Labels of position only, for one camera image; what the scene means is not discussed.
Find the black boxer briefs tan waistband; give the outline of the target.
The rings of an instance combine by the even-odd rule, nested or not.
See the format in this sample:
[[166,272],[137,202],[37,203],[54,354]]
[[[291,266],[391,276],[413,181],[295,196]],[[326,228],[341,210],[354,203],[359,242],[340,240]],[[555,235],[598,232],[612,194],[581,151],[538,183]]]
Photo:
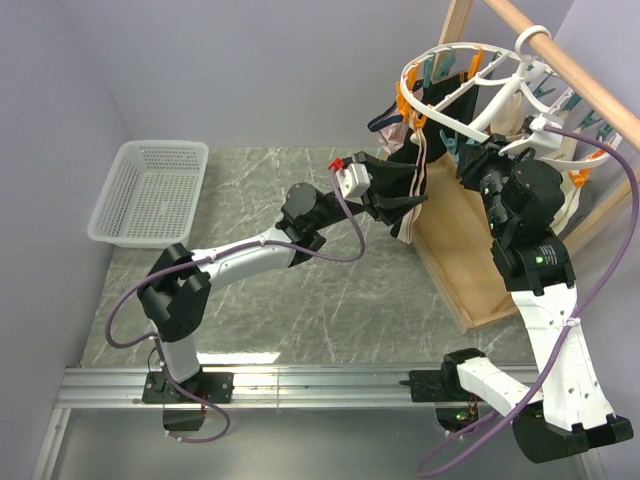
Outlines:
[[393,195],[398,197],[418,197],[426,194],[428,181],[427,165],[439,160],[446,148],[439,136],[441,125],[427,121],[418,134],[403,122],[396,111],[374,118],[367,124],[381,148],[387,153],[387,160],[411,166],[413,171],[402,181],[398,181]]

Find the pink underwear navy trim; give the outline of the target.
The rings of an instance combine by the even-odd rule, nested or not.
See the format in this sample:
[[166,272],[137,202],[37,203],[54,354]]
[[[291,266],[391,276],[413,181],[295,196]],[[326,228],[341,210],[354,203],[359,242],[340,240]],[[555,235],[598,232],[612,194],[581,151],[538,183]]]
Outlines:
[[427,142],[422,132],[426,120],[424,114],[412,109],[409,109],[409,118],[406,119],[397,102],[394,102],[382,114],[370,120],[367,128],[377,135],[389,159],[404,153],[426,160]]

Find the white round clip hanger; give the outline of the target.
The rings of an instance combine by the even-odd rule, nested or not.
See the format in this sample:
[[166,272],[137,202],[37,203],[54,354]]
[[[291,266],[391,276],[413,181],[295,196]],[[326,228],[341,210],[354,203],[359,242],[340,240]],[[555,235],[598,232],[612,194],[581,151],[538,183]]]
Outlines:
[[[489,138],[486,129],[491,120],[498,113],[500,107],[516,92],[522,94],[526,102],[537,114],[547,113],[561,116],[560,113],[562,111],[571,110],[579,102],[587,99],[587,95],[580,93],[575,83],[568,83],[567,90],[550,106],[542,103],[539,95],[529,87],[529,83],[541,75],[557,77],[564,82],[569,82],[569,76],[562,73],[558,67],[552,66],[550,60],[542,56],[526,55],[522,52],[524,43],[537,34],[542,34],[547,38],[551,36],[546,27],[534,25],[520,33],[513,50],[506,50],[488,44],[453,42],[439,45],[423,53],[404,67],[400,80],[396,84],[396,102],[403,116],[408,119],[409,109],[412,109],[424,114],[427,120],[433,120],[480,144]],[[416,79],[418,70],[427,64],[432,64],[438,54],[449,54],[457,50],[473,50],[475,52],[471,62],[470,78],[455,92],[446,95],[445,99],[437,105],[424,104],[411,91],[411,86]],[[443,113],[443,109],[446,106],[475,85],[479,87],[496,87],[498,92],[474,120],[469,124],[464,124]],[[585,161],[582,164],[582,168],[595,169],[611,159],[617,152],[617,147],[622,141],[622,135],[611,121],[607,124],[609,127],[604,130],[604,135],[596,139],[594,145],[596,151],[587,156],[589,161]],[[540,137],[530,137],[524,134],[520,139],[507,143],[506,146],[502,147],[500,153],[515,155],[531,147],[542,156],[543,161],[548,163],[546,158],[558,149],[561,144],[560,135],[550,132],[549,128],[547,127],[548,133]],[[574,161],[567,164],[567,167],[579,169],[580,165],[577,161]]]

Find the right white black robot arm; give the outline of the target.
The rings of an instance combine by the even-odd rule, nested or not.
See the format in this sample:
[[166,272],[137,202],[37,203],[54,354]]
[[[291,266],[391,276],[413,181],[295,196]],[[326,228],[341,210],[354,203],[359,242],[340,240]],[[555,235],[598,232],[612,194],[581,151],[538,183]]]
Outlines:
[[564,203],[562,176],[531,148],[510,157],[503,147],[462,145],[456,176],[480,194],[493,261],[524,321],[540,377],[526,387],[468,349],[445,356],[442,391],[488,403],[536,464],[630,440],[630,420],[614,413],[599,385],[576,311],[571,258],[551,228]]

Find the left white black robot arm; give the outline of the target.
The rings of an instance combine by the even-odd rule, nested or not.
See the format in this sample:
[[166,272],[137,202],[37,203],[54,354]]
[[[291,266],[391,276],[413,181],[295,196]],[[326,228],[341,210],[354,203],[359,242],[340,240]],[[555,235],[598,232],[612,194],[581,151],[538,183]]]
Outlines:
[[194,334],[202,323],[210,294],[271,270],[287,269],[313,257],[323,258],[323,229],[366,213],[399,232],[403,221],[426,200],[426,163],[380,160],[365,152],[336,159],[330,166],[332,189],[323,193],[307,182],[294,184],[271,228],[218,248],[168,247],[150,271],[137,297],[153,325],[166,390],[178,401],[195,399],[202,388]]

